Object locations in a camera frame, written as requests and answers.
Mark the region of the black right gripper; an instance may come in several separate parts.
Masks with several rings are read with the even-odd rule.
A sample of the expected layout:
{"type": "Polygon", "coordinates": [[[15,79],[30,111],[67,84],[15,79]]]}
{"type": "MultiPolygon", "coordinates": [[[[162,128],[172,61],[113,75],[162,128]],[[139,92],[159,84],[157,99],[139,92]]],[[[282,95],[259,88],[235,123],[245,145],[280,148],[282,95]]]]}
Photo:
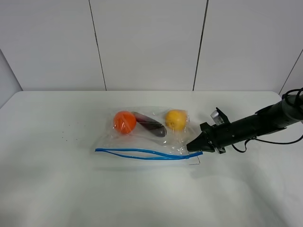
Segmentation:
{"type": "Polygon", "coordinates": [[[219,154],[226,152],[225,147],[232,144],[233,132],[231,123],[221,125],[200,124],[201,133],[190,143],[187,144],[189,152],[214,152],[218,150],[219,154]]]}

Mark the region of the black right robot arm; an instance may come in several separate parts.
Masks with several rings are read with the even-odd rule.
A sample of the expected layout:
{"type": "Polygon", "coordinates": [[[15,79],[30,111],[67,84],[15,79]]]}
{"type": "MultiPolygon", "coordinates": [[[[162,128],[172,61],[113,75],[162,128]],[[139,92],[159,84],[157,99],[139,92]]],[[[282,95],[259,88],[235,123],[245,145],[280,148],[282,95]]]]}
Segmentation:
{"type": "Polygon", "coordinates": [[[187,144],[189,152],[225,153],[225,147],[244,141],[256,140],[258,136],[272,134],[303,120],[303,90],[293,89],[282,100],[255,112],[254,115],[230,122],[219,109],[212,113],[214,125],[200,124],[201,134],[187,144]]]}

